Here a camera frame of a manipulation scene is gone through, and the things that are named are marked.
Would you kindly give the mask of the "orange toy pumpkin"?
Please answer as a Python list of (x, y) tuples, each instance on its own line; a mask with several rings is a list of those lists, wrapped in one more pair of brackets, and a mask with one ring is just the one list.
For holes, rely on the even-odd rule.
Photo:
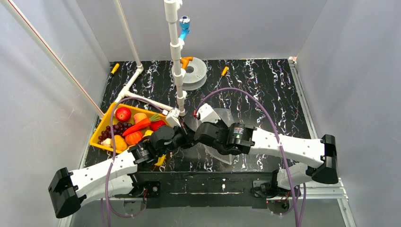
[(140, 131), (136, 131), (134, 133), (128, 134), (125, 136), (125, 141), (128, 145), (135, 145), (140, 142), (143, 138), (143, 134)]

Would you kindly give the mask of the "red toy apple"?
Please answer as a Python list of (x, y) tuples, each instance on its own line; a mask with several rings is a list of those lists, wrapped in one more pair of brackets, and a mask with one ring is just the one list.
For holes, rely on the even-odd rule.
[(120, 107), (115, 110), (114, 116), (119, 122), (127, 122), (131, 119), (131, 111), (127, 107)]

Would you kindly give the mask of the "red toy bell pepper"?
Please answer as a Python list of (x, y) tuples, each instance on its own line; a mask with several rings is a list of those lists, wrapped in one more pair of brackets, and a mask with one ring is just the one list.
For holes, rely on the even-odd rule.
[(151, 131), (157, 131), (161, 126), (165, 126), (166, 123), (163, 120), (153, 121), (150, 123), (149, 128)]

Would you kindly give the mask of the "toy orange fruit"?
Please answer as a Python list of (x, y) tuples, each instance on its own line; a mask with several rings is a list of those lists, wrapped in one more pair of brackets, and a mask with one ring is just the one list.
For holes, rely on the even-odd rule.
[(112, 148), (116, 148), (116, 153), (120, 154), (128, 148), (128, 144), (125, 139), (120, 135), (114, 135), (114, 142), (111, 140), (110, 144)]

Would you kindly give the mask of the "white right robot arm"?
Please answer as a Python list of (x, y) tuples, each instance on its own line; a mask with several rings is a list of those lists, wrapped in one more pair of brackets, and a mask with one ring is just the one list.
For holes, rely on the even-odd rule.
[(230, 127), (211, 122), (201, 123), (194, 139), (212, 147), (221, 155), (263, 154), (291, 159), (297, 162), (278, 170), (272, 186), (290, 190), (292, 187), (315, 181), (336, 184), (337, 151), (335, 137), (324, 135), (321, 139), (302, 139), (274, 133), (258, 127), (233, 123)]

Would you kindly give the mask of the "clear polka dot zip bag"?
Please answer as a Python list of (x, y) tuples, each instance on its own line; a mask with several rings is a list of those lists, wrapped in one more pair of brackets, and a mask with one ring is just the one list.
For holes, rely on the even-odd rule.
[[(232, 117), (231, 111), (228, 109), (222, 109), (222, 108), (217, 108), (214, 109), (214, 111), (220, 116), (221, 120), (227, 125), (230, 126), (231, 124), (235, 123), (234, 119)], [(197, 119), (197, 128), (199, 127), (199, 125), (201, 124), (201, 122)], [(234, 160), (234, 156), (235, 155), (221, 155), (217, 152), (217, 150), (215, 150), (212, 147), (209, 147), (207, 145), (204, 145), (206, 148), (206, 151), (214, 158), (226, 163), (226, 164), (232, 164), (233, 160)]]

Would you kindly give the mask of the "white pvc pipe stand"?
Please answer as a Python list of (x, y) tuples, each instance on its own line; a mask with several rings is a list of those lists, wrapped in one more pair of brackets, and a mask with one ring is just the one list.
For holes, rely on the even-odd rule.
[[(131, 35), (131, 31), (129, 29), (129, 25), (122, 9), (122, 4), (119, 0), (114, 1), (114, 5), (117, 11), (117, 15), (119, 20), (122, 24), (124, 33), (127, 37), (129, 47), (133, 54), (134, 60), (136, 62), (136, 70), (129, 79), (129, 81), (124, 85), (124, 87), (119, 92), (116, 102), (121, 101), (123, 98), (126, 97), (134, 97), (134, 98), (141, 98), (141, 96), (131, 93), (130, 88), (138, 78), (138, 76), (143, 72), (144, 67), (139, 59), (139, 54), (137, 48), (134, 44), (134, 40)], [(177, 32), (177, 22), (178, 22), (178, 10), (182, 6), (181, 0), (165, 0), (164, 1), (164, 8), (166, 14), (166, 21), (168, 22), (169, 34), (170, 34), (170, 52), (171, 57), (173, 60), (173, 78), (174, 78), (174, 85), (176, 87), (176, 101), (179, 109), (179, 115), (185, 116), (185, 98), (186, 93), (183, 90), (183, 78), (185, 76), (185, 69), (181, 66), (181, 50), (184, 45), (184, 41), (179, 38)]]

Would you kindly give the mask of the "orange toy carrot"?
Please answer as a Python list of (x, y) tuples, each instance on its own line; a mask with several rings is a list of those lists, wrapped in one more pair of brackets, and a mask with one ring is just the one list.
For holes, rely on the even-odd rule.
[(129, 127), (124, 133), (123, 136), (127, 136), (128, 134), (134, 133), (136, 131), (140, 131), (150, 125), (151, 122), (153, 121), (158, 121), (160, 120), (160, 116), (156, 113), (151, 117), (147, 117), (146, 119), (140, 121), (137, 124), (134, 124), (133, 126)]

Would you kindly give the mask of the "yellow screwdriver right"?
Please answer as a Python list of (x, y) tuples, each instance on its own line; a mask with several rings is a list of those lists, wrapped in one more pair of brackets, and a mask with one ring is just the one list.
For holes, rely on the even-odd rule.
[(220, 84), (222, 78), (227, 74), (228, 69), (229, 69), (229, 67), (228, 67), (228, 66), (225, 66), (224, 69), (222, 70), (221, 76), (220, 76), (220, 78), (219, 78), (219, 80), (218, 80), (218, 82), (217, 82), (217, 84), (216, 84), (216, 88), (219, 86), (219, 84)]

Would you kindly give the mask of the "white toy garlic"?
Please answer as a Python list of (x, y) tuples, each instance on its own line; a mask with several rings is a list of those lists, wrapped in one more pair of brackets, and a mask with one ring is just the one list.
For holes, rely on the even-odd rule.
[(107, 138), (107, 139), (101, 141), (100, 144), (101, 144), (102, 146), (108, 147), (108, 148), (112, 148), (112, 147), (113, 147), (113, 146), (112, 146), (112, 139), (111, 139), (111, 138)]

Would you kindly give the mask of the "yellow plastic tray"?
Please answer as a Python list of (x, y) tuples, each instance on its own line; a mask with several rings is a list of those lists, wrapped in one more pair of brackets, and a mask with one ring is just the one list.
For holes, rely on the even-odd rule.
[[(101, 120), (100, 124), (98, 125), (97, 129), (95, 130), (94, 134), (92, 135), (92, 137), (91, 137), (91, 139), (89, 141), (90, 145), (92, 145), (94, 147), (97, 147), (97, 148), (100, 148), (100, 149), (103, 149), (103, 150), (107, 150), (107, 151), (113, 152), (113, 148), (104, 147), (101, 144), (98, 144), (97, 143), (98, 142), (98, 138), (97, 137), (100, 136), (101, 130), (104, 130), (107, 125), (112, 127), (113, 124), (117, 124), (119, 122), (115, 118), (114, 112), (115, 112), (115, 110), (117, 108), (120, 108), (120, 107), (127, 107), (131, 111), (131, 119), (129, 121), (127, 121), (127, 123), (131, 123), (131, 124), (134, 125), (134, 120), (133, 120), (134, 114), (136, 114), (136, 113), (145, 113), (148, 117), (151, 117), (154, 114), (158, 114), (160, 116), (160, 120), (163, 120), (166, 123), (166, 125), (168, 125), (167, 122), (166, 122), (166, 117), (164, 115), (162, 115), (161, 113), (155, 113), (155, 112), (152, 112), (152, 111), (148, 111), (148, 110), (144, 110), (144, 109), (140, 109), (140, 108), (137, 108), (137, 107), (124, 105), (124, 104), (118, 105), (116, 109), (114, 109), (114, 107), (115, 107), (115, 103), (112, 103), (111, 106), (109, 107), (109, 109), (107, 110), (106, 114), (104, 115), (103, 119)], [(150, 128), (146, 127), (144, 129), (140, 130), (140, 132), (142, 132), (142, 134), (144, 135), (145, 131), (147, 131), (147, 130), (150, 130)], [(111, 131), (111, 136), (112, 136), (111, 139), (113, 139), (114, 138), (113, 131)]]

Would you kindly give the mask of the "aluminium frame rail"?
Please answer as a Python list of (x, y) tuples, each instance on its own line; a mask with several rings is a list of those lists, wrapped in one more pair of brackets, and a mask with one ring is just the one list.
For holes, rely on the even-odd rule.
[[(314, 138), (310, 127), (310, 119), (304, 114), (302, 98), (297, 89), (298, 82), (295, 62), (288, 59), (246, 59), (246, 60), (203, 60), (207, 66), (207, 80), (200, 89), (189, 91), (186, 101), (187, 111), (193, 111), (209, 92), (222, 87), (237, 87), (254, 97), (267, 109), (279, 133), (301, 138)], [(105, 111), (112, 101), (134, 74), (135, 62), (119, 63), (120, 69), (113, 78), (107, 80), (101, 110)], [(143, 61), (144, 71), (135, 80), (130, 91), (140, 96), (149, 97), (169, 106), (175, 100), (175, 88), (171, 75), (173, 63), (171, 61)], [(229, 69), (222, 78), (219, 86), (216, 84), (225, 66)], [(268, 119), (261, 116), (262, 111), (249, 98), (238, 92), (221, 92), (210, 100), (213, 107), (227, 108), (231, 111), (234, 120), (241, 119), (245, 123), (262, 123), (262, 127), (270, 127)], [(110, 151), (90, 146), (84, 158), (84, 166), (97, 164), (106, 158), (111, 158)], [(148, 172), (270, 172), (284, 168), (284, 161), (280, 157), (268, 155), (239, 155), (234, 156), (232, 165), (226, 164), (212, 157), (201, 145), (191, 149), (179, 149), (167, 155), (161, 167), (153, 167)], [(327, 185), (306, 183), (306, 199), (337, 200), (347, 199), (345, 188), (341, 180), (338, 184)]]

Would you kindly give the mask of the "toy peach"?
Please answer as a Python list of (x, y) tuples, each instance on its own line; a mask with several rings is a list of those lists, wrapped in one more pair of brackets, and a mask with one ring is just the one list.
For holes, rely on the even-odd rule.
[(140, 121), (142, 121), (146, 118), (147, 118), (147, 115), (145, 113), (136, 113), (133, 116), (133, 120), (134, 120), (135, 124), (139, 123)]

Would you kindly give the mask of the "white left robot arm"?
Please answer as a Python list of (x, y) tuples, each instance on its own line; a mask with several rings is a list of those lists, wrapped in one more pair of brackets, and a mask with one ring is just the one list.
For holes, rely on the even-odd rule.
[(185, 123), (173, 128), (162, 126), (115, 159), (73, 171), (65, 167), (57, 170), (48, 186), (56, 218), (70, 216), (93, 200), (130, 193), (134, 173), (154, 165), (161, 156), (178, 148), (194, 146), (194, 134)]

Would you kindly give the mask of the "yellow toy bell pepper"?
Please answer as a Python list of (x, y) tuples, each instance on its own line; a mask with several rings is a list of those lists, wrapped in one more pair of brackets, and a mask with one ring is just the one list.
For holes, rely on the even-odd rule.
[(145, 131), (143, 137), (150, 136), (150, 135), (152, 135), (152, 133), (153, 133), (152, 130), (147, 130), (147, 131)]

